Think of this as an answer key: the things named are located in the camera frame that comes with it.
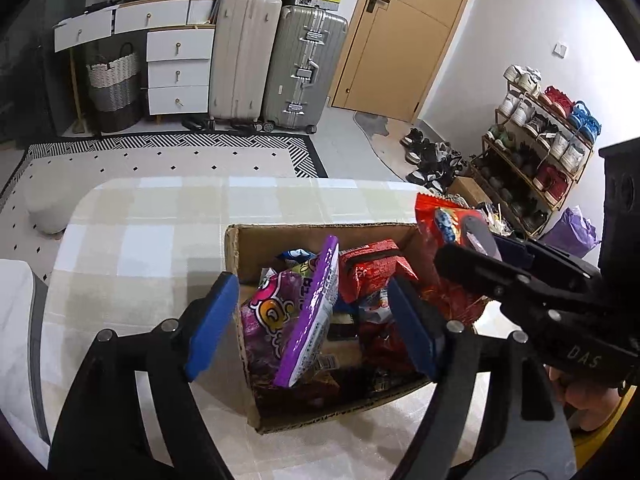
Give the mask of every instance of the small cardboard box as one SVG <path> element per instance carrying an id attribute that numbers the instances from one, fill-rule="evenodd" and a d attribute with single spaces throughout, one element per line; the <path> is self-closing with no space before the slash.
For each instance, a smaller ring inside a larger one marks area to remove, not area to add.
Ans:
<path id="1" fill-rule="evenodd" d="M 418 262 L 418 254 L 415 253 L 418 244 L 412 243 L 414 237 L 420 236 L 415 224 L 233 225 L 226 230 L 226 270 L 238 276 L 241 284 L 240 300 L 234 319 L 242 368 L 244 368 L 248 387 L 246 395 L 247 419 L 249 425 L 253 426 L 260 434 L 290 430 L 330 420 L 345 413 L 370 410 L 405 396 L 429 383 L 426 378 L 421 377 L 419 380 L 412 380 L 357 402 L 313 410 L 310 408 L 310 411 L 304 414 L 273 416 L 260 413 L 252 394 L 239 305 L 255 292 L 260 279 L 260 270 L 263 267 L 277 268 L 278 263 L 282 264 L 275 259 L 276 254 L 295 248 L 318 252 L 329 234 L 338 238 L 340 250 L 353 249 L 390 238 L 396 242 L 410 264 L 412 261 Z"/>
<path id="2" fill-rule="evenodd" d="M 482 190 L 478 183 L 468 176 L 457 176 L 453 184 L 447 189 L 448 194 L 460 195 L 471 207 L 477 206 L 481 202 L 490 204 L 492 201 Z"/>

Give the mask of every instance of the blue sneaker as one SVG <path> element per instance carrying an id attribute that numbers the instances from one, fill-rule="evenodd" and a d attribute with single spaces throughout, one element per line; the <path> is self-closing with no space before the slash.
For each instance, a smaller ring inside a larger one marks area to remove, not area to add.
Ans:
<path id="1" fill-rule="evenodd" d="M 574 105 L 574 110 L 567 117 L 567 120 L 575 127 L 576 130 L 579 130 L 589 117 L 591 117 L 591 113 L 585 106 L 584 101 L 578 101 Z"/>
<path id="2" fill-rule="evenodd" d="M 584 124 L 580 127 L 580 133 L 584 134 L 584 136 L 589 139 L 592 144 L 595 144 L 601 130 L 602 126 L 592 116 L 587 117 L 587 120 L 584 121 Z"/>

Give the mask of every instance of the wooden door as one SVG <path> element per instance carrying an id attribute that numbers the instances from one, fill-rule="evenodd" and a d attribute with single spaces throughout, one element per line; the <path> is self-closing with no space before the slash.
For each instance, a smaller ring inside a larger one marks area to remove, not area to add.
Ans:
<path id="1" fill-rule="evenodd" d="M 463 0 L 367 0 L 333 106 L 411 122 Z"/>

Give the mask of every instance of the blue gripper pad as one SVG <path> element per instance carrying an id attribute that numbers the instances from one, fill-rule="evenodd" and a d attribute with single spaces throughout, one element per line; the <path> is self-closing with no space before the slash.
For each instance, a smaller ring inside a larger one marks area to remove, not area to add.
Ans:
<path id="1" fill-rule="evenodd" d="M 398 332 L 417 371 L 431 381 L 440 379 L 446 322 L 434 306 L 423 302 L 407 279 L 396 276 L 388 284 L 389 307 Z"/>
<path id="2" fill-rule="evenodd" d="M 184 373 L 189 382 L 209 368 L 220 336 L 238 304 L 239 292 L 238 277 L 223 272 L 207 296 L 199 300 L 205 302 L 202 306 L 206 311 L 189 341 L 189 357 L 184 365 Z"/>

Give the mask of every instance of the checkered tablecloth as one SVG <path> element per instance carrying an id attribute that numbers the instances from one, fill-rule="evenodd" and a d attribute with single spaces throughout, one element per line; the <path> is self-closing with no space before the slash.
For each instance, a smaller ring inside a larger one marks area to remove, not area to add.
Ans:
<path id="1" fill-rule="evenodd" d="M 405 182 L 251 177 L 118 179 L 98 186 L 76 208 L 49 285 L 41 374 L 50 434 L 95 333 L 104 327 L 119 335 L 146 332 L 180 316 L 224 270 L 228 225 L 414 222 L 419 189 Z M 148 380 L 138 379 L 152 451 L 170 463 Z M 237 395 L 243 384 L 230 324 L 192 391 L 213 441 L 241 479 L 388 478 L 433 393 L 426 386 L 369 412 L 260 436 L 246 424 Z M 482 408 L 475 411 L 460 458 L 473 449 Z"/>

